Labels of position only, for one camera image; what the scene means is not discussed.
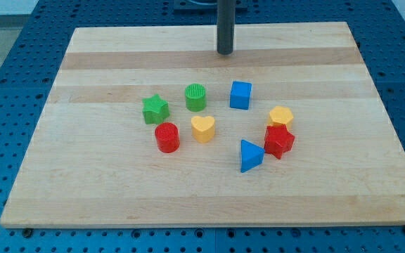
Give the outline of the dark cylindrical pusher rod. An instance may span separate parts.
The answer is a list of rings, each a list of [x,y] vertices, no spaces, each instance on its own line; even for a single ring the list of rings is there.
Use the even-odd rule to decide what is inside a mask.
[[[233,52],[234,0],[217,1],[217,53],[223,56]]]

